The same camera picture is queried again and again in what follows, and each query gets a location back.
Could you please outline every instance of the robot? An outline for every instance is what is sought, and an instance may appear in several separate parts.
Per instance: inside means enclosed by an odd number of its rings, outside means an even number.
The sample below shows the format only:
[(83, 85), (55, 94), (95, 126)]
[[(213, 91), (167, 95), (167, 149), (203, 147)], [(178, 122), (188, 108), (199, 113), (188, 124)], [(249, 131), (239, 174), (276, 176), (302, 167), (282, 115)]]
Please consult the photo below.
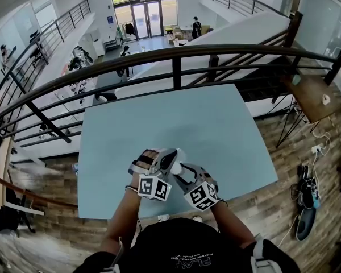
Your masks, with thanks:
[[(195, 209), (204, 211), (219, 201), (217, 196), (218, 184), (200, 166), (183, 163), (185, 154), (181, 149), (154, 148), (158, 152), (155, 159), (141, 155), (133, 161), (128, 172), (140, 176), (138, 195), (150, 200), (167, 201), (172, 186), (169, 178), (174, 177), (176, 183), (184, 192), (186, 201)], [(136, 166), (141, 161), (150, 165), (149, 169)], [(182, 175), (186, 170), (194, 173), (194, 181), (187, 182)]]

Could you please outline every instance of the light blue tabletop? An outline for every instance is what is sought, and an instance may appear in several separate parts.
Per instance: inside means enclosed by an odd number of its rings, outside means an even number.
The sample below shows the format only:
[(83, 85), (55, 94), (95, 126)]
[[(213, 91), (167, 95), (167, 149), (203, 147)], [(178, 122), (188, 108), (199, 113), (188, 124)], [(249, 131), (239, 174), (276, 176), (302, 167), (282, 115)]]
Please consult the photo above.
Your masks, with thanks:
[[(228, 200), (277, 181), (264, 141), (234, 85), (143, 96), (88, 108), (78, 166), (81, 218), (111, 218), (146, 148), (181, 148), (202, 166)], [(167, 202), (142, 199), (139, 217), (191, 210), (173, 188)]]

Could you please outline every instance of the blue sign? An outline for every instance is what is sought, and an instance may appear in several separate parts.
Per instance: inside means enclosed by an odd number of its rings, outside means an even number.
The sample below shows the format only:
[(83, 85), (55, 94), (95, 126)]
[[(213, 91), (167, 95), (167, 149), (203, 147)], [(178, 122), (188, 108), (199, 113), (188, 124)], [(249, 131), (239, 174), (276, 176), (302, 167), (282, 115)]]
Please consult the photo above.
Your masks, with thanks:
[(107, 17), (107, 23), (108, 23), (108, 24), (114, 23), (114, 20), (113, 20), (113, 17), (112, 17), (112, 16), (108, 16), (108, 17)]

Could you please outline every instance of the double door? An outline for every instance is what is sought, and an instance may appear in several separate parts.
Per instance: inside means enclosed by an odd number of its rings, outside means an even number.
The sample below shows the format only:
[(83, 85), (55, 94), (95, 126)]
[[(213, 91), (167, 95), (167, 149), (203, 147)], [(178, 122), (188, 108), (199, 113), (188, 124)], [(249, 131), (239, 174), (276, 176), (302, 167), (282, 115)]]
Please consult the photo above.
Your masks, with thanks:
[(132, 5), (139, 39), (162, 35), (160, 2), (144, 2)]

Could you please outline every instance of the wrist strap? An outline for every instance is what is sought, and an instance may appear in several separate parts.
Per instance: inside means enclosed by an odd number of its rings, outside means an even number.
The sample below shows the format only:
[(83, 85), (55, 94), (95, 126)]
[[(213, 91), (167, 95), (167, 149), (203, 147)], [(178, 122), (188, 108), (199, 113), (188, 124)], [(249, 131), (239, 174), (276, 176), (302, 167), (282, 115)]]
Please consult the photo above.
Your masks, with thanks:
[(126, 186), (125, 186), (125, 191), (126, 191), (127, 189), (133, 190), (136, 194), (138, 194), (138, 190), (137, 190), (136, 188), (130, 186), (130, 185), (126, 185)]

